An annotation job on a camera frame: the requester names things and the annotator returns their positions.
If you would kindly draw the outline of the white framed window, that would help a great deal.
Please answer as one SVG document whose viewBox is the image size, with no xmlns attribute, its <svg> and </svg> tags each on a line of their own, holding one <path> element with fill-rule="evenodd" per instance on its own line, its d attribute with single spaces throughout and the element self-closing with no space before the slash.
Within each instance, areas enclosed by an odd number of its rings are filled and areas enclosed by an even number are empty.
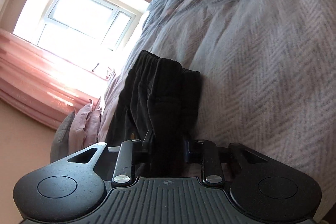
<svg viewBox="0 0 336 224">
<path fill-rule="evenodd" d="M 108 79 L 117 50 L 127 44 L 145 0 L 27 0 L 13 33 Z"/>
</svg>

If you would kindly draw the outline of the black pants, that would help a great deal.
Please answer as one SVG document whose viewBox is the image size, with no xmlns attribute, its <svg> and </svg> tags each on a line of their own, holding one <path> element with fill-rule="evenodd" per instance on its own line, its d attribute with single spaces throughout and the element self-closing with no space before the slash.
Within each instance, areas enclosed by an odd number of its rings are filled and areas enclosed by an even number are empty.
<svg viewBox="0 0 336 224">
<path fill-rule="evenodd" d="M 126 77 L 105 141 L 117 146 L 131 136 L 144 140 L 153 134 L 149 174 L 181 176 L 184 141 L 197 122 L 201 91 L 198 71 L 141 51 Z"/>
</svg>

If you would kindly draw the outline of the grey pink herringbone bedspread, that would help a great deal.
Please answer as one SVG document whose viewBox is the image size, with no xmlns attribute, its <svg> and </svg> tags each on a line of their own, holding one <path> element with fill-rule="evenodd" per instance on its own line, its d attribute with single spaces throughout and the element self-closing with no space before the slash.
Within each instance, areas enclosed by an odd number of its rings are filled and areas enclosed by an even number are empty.
<svg viewBox="0 0 336 224">
<path fill-rule="evenodd" d="M 176 60 L 202 74 L 195 136 L 314 178 L 320 221 L 335 204 L 335 0 L 152 0 L 147 10 L 101 98 L 98 139 L 138 54 Z"/>
</svg>

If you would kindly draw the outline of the pink curtain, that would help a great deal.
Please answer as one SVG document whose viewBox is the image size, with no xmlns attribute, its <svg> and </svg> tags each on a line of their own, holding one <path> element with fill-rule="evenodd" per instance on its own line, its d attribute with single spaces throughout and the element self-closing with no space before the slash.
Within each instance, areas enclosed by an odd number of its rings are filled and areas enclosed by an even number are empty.
<svg viewBox="0 0 336 224">
<path fill-rule="evenodd" d="M 84 90 L 98 78 L 14 34 L 25 1 L 5 0 L 1 8 L 1 98 L 36 121 L 57 128 L 73 109 L 98 99 Z"/>
</svg>

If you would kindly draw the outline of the grey cushion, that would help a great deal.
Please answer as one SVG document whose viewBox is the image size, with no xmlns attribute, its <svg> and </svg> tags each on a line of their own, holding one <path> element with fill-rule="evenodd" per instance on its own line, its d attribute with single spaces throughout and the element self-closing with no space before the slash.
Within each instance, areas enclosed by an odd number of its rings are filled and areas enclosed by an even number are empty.
<svg viewBox="0 0 336 224">
<path fill-rule="evenodd" d="M 70 133 L 71 124 L 74 121 L 75 112 L 69 113 L 62 121 L 51 145 L 50 163 L 60 160 L 68 155 L 68 138 Z"/>
</svg>

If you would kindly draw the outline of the pink pillow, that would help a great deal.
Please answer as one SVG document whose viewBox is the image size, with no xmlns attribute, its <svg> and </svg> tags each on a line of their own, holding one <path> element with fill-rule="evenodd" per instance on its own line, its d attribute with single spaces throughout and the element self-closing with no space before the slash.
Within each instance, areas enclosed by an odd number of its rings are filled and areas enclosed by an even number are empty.
<svg viewBox="0 0 336 224">
<path fill-rule="evenodd" d="M 97 143 L 101 121 L 101 110 L 94 109 L 93 101 L 83 106 L 76 114 L 70 126 L 68 153 L 72 154 Z"/>
</svg>

